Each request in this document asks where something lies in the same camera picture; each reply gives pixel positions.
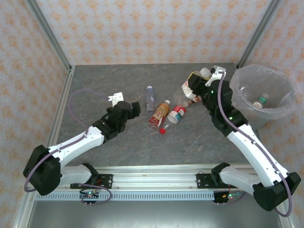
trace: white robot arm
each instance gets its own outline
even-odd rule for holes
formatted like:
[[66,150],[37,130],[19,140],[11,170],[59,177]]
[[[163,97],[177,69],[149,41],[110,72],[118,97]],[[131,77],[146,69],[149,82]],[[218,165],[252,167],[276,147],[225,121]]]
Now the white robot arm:
[[231,105],[232,90],[229,82],[223,80],[226,70],[214,66],[210,72],[209,80],[192,74],[188,85],[202,97],[214,126],[240,149],[257,173],[250,175],[222,163],[211,170],[211,178],[218,186],[229,184],[248,192],[263,209],[271,211],[294,193],[301,178],[296,172],[289,173],[271,156],[247,119]]
[[139,116],[141,112],[138,102],[132,105],[125,101],[112,102],[114,106],[107,109],[108,114],[93,123],[85,132],[58,145],[49,148],[40,145],[34,149],[23,171],[27,178],[25,191],[32,191],[27,188],[29,182],[40,195],[47,195],[62,185],[96,183],[97,171],[88,163],[76,167],[66,165],[89,149],[116,137],[124,130],[127,120]]

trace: plastic bottle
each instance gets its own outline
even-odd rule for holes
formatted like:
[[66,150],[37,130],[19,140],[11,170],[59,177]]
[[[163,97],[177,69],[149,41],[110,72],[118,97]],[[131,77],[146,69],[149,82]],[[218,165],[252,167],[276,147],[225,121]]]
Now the plastic bottle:
[[208,68],[205,68],[205,67],[202,68],[199,73],[200,73],[200,76],[206,80],[209,80],[211,77],[211,72],[209,71]]
[[153,116],[149,120],[149,126],[155,129],[158,129],[159,126],[162,124],[164,119],[166,118],[168,112],[170,101],[166,100],[164,103],[161,103],[159,108],[156,110],[156,112],[153,114]]
[[267,102],[269,99],[268,94],[262,94],[254,103],[253,106],[257,108],[263,108],[264,104]]
[[148,86],[146,91],[146,113],[149,116],[154,113],[154,90],[152,86]]
[[160,133],[165,134],[169,128],[174,127],[180,119],[185,115],[186,109],[181,106],[175,106],[175,108],[167,116],[163,127],[160,129]]

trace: patterned wallpaper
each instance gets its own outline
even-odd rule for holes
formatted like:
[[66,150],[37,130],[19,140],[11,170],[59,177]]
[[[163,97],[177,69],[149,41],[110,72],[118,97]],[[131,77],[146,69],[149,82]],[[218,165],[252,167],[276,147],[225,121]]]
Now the patterned wallpaper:
[[267,123],[260,130],[260,136],[273,156],[290,172],[296,171],[302,178],[293,196],[293,212],[299,219],[299,224],[304,225],[303,11],[303,0],[284,0],[248,64],[261,64],[285,71],[299,91],[296,98],[298,111],[288,118]]
[[37,0],[72,65],[235,62],[271,0]]
[[23,169],[45,144],[66,72],[24,0],[0,2],[0,227],[10,228]]

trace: small bottle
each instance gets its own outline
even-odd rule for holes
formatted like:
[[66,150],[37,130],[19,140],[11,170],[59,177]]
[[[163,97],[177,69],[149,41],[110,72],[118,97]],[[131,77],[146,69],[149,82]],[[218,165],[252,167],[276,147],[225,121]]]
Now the small bottle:
[[185,115],[186,109],[184,107],[175,106],[175,108],[167,116],[160,133],[165,134],[169,128],[174,127],[180,119]]
[[154,90],[152,86],[148,86],[146,91],[146,113],[149,116],[154,113]]
[[203,77],[206,80],[209,80],[211,77],[211,72],[207,68],[202,68],[199,72],[200,76]]
[[161,103],[159,108],[156,110],[156,112],[153,114],[153,116],[149,120],[149,126],[158,129],[159,126],[162,124],[164,119],[166,118],[168,112],[170,101],[166,100],[164,103]]
[[253,106],[257,107],[257,108],[263,108],[264,104],[267,102],[267,100],[269,99],[269,95],[268,94],[262,94],[258,100],[256,100],[253,103]]

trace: trash bin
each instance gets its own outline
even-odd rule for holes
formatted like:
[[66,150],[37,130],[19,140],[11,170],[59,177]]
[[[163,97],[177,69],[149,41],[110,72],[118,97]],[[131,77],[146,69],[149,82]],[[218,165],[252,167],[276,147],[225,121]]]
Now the trash bin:
[[[296,108],[295,90],[285,74],[265,66],[249,65],[236,70],[230,88],[232,105],[248,119],[254,130],[268,120],[290,115]],[[263,108],[253,106],[264,93],[269,98]]]

